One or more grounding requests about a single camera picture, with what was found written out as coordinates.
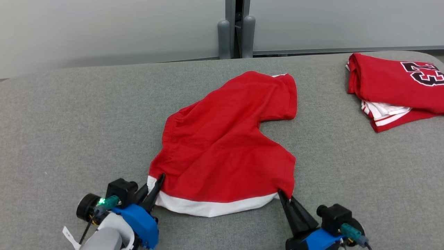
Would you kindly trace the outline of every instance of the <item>clothing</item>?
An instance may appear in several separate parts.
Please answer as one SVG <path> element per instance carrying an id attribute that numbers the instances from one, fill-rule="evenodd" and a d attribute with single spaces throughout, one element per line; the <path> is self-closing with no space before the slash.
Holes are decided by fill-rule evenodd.
<path id="1" fill-rule="evenodd" d="M 296 159 L 259 131 L 259 123 L 296 116 L 289 75 L 246 72 L 171 115 L 148 188 L 166 174 L 156 204 L 213 217 L 261 207 L 282 189 L 291 197 Z"/>
<path id="2" fill-rule="evenodd" d="M 361 100 L 375 132 L 444 113 L 444 74 L 432 63 L 401 62 L 354 53 L 348 93 Z"/>

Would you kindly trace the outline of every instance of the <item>folded clothing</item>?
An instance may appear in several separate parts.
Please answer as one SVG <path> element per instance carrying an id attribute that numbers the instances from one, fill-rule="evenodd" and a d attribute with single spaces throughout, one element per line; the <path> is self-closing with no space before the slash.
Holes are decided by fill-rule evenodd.
<path id="1" fill-rule="evenodd" d="M 444 74 L 432 63 L 392 61 L 354 53 L 348 93 L 361 100 L 375 132 L 444 113 Z"/>
<path id="2" fill-rule="evenodd" d="M 261 207 L 294 188 L 295 157 L 259 131 L 259 122 L 296 116 L 297 91 L 286 74 L 246 72 L 171 115 L 148 188 L 166 174 L 156 204 L 213 217 Z"/>

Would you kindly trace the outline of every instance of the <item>gray fabric surface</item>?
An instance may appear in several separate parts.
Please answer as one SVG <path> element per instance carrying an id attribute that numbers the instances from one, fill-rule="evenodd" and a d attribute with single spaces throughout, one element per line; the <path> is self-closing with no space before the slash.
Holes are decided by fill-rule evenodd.
<path id="1" fill-rule="evenodd" d="M 418 52 L 371 52 L 431 61 Z M 349 54 L 62 69 L 0 83 L 0 248 L 71 249 L 86 223 L 79 200 L 104 195 L 116 178 L 145 183 L 166 118 L 248 70 L 290 73 L 298 90 L 292 121 L 261 131 L 297 159 L 295 197 L 353 211 L 373 249 L 444 248 L 444 117 L 374 133 L 346 94 Z M 199 218 L 155 208 L 159 250 L 284 249 L 291 236 L 278 201 Z"/>

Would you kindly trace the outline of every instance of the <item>cable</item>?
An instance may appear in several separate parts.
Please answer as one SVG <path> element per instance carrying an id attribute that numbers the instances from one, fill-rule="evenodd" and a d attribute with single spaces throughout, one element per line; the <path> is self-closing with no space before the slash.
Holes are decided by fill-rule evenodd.
<path id="1" fill-rule="evenodd" d="M 85 231 L 83 232 L 83 235 L 82 235 L 82 237 L 81 237 L 81 239 L 80 239 L 80 241 L 79 241 L 79 244 L 80 244 L 80 245 L 82 244 L 83 240 L 85 239 L 86 233 L 88 232 L 88 229 L 89 229 L 89 227 L 91 226 L 92 220 L 94 220 L 94 217 L 95 217 L 98 213 L 99 213 L 99 211 L 96 211 L 96 212 L 94 213 L 94 215 L 91 216 L 91 219 L 89 219 L 88 225 L 86 226 Z"/>
<path id="2" fill-rule="evenodd" d="M 370 247 L 370 245 L 369 245 L 368 242 L 365 243 L 365 246 L 366 246 L 369 250 L 372 250 L 372 248 Z"/>

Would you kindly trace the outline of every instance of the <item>white wall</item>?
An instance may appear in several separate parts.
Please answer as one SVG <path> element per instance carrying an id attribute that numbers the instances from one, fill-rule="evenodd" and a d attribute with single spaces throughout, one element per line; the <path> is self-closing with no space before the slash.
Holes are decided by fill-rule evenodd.
<path id="1" fill-rule="evenodd" d="M 0 79 L 218 56 L 224 0 L 1 0 Z"/>
<path id="2" fill-rule="evenodd" d="M 443 0 L 250 0 L 254 51 L 444 45 Z"/>

